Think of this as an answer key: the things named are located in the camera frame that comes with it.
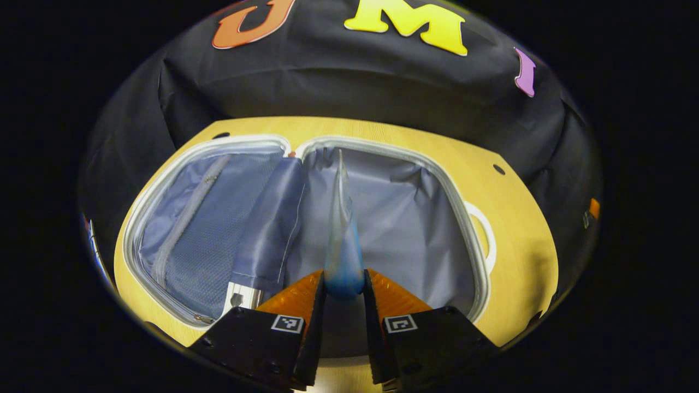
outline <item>yellow letter m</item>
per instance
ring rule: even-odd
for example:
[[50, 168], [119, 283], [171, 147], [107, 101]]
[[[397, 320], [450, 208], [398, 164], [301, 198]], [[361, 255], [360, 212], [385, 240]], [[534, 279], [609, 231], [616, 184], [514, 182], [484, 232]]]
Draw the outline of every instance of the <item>yellow letter m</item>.
[[461, 23], [464, 19], [434, 4], [413, 8], [404, 0], [359, 0], [356, 15], [345, 20], [345, 27], [350, 30], [385, 33], [389, 25], [381, 21], [382, 11], [388, 15], [401, 36], [410, 36], [429, 23], [428, 30], [420, 34], [425, 43], [466, 56], [466, 47], [461, 42]]

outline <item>blue object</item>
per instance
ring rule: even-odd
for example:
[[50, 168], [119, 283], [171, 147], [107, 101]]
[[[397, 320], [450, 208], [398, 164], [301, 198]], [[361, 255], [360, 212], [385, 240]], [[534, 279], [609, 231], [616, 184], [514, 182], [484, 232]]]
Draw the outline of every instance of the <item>blue object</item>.
[[330, 205], [330, 237], [324, 277], [328, 293], [340, 300], [352, 300], [364, 289], [364, 265], [356, 230], [352, 199], [347, 191], [347, 169], [343, 152], [335, 174]]

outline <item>zipper pull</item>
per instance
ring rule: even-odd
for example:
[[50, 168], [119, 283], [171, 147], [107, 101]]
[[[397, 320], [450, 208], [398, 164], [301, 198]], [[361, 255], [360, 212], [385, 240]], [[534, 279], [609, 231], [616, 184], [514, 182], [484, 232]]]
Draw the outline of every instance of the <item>zipper pull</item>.
[[199, 314], [194, 314], [194, 319], [198, 320], [198, 321], [202, 321], [204, 323], [208, 323], [208, 324], [214, 323], [213, 318], [205, 317], [205, 316], [199, 315]]

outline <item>black background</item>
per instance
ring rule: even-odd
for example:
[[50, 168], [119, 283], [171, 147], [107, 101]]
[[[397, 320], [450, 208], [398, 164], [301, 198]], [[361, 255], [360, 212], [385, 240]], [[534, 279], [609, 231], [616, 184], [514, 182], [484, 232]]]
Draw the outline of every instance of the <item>black background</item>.
[[[681, 200], [683, 184], [699, 178], [696, 137], [683, 119], [693, 115], [696, 89], [685, 64], [697, 42], [691, 2], [464, 3], [568, 86], [603, 149], [606, 193], [600, 245], [576, 288], [530, 336], [461, 383], [506, 391], [696, 386], [688, 323], [697, 300], [685, 270], [698, 258], [678, 236], [696, 211]], [[11, 198], [2, 353], [13, 390], [243, 391], [152, 339], [108, 296], [79, 238], [74, 195], [78, 159], [108, 97], [157, 48], [228, 4], [10, 7], [19, 12], [5, 22], [3, 106], [16, 146], [3, 145]], [[668, 207], [679, 207], [674, 222], [663, 220]], [[15, 211], [17, 224], [8, 220]]]

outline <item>purple letter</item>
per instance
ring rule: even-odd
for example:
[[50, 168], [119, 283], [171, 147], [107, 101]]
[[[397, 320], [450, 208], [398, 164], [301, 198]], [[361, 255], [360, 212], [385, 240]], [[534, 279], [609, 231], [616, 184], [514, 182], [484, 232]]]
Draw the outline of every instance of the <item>purple letter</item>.
[[517, 48], [514, 50], [519, 55], [519, 75], [514, 78], [514, 83], [526, 95], [534, 97], [534, 69], [536, 64], [521, 50]]

